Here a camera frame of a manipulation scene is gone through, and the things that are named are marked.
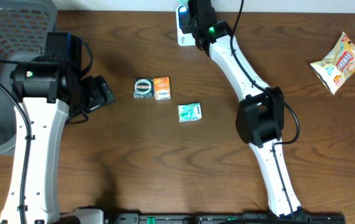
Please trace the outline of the round black lidded cup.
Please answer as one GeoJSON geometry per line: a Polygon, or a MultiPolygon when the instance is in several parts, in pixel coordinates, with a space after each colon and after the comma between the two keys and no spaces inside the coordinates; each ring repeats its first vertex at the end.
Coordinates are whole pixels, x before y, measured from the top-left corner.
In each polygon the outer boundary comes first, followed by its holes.
{"type": "Polygon", "coordinates": [[[134,92],[135,98],[152,98],[153,97],[153,79],[152,78],[135,78],[134,92]]]}

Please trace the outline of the orange juice carton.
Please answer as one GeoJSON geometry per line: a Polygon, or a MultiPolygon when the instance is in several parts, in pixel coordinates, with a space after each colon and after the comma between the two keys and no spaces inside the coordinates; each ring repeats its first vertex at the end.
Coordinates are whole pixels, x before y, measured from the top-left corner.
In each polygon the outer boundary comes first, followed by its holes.
{"type": "Polygon", "coordinates": [[[153,79],[154,98],[156,100],[168,100],[171,98],[171,87],[169,77],[153,79]]]}

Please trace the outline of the green tissue pack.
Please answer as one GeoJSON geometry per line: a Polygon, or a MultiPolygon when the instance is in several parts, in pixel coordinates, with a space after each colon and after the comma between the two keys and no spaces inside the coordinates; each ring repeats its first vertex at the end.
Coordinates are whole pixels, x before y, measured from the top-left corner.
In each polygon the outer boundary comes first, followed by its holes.
{"type": "Polygon", "coordinates": [[[202,118],[201,104],[192,103],[188,105],[179,105],[178,117],[181,123],[200,120],[202,118]]]}

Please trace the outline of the yellow blue snack bag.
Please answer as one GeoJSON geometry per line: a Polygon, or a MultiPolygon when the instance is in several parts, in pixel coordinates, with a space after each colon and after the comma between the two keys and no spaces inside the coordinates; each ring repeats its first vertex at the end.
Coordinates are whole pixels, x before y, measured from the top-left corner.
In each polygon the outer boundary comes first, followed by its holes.
{"type": "Polygon", "coordinates": [[[310,67],[328,91],[335,95],[345,81],[355,73],[355,43],[342,32],[327,56],[310,63],[310,67]]]}

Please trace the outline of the teal candy wrapper bag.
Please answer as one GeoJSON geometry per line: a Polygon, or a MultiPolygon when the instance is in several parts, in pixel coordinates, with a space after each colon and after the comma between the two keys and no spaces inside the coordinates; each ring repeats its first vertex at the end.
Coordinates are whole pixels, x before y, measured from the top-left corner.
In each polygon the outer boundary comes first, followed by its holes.
{"type": "Polygon", "coordinates": [[[188,2],[189,2],[189,0],[178,0],[178,3],[180,5],[184,5],[184,6],[188,6],[188,2]]]}

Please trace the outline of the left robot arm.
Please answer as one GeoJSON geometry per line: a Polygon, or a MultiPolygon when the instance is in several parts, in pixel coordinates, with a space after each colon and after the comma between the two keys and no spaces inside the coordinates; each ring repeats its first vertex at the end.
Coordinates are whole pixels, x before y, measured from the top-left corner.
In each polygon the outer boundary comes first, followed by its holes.
{"type": "Polygon", "coordinates": [[[11,73],[17,94],[16,145],[1,223],[104,223],[100,208],[60,211],[60,143],[72,118],[111,103],[103,76],[86,77],[68,62],[22,62],[11,73]]]}

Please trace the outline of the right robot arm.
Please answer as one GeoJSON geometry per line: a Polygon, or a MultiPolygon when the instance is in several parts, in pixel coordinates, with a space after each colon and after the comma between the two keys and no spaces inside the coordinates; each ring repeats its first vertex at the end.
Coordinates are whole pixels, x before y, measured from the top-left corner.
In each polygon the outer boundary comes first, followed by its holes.
{"type": "Polygon", "coordinates": [[[294,218],[301,204],[297,199],[286,168],[282,138],[284,112],[294,114],[279,87],[263,81],[242,53],[235,31],[217,19],[210,0],[187,0],[180,16],[183,34],[191,34],[223,71],[232,85],[239,107],[235,127],[258,161],[268,195],[268,208],[278,218],[294,218]]]}

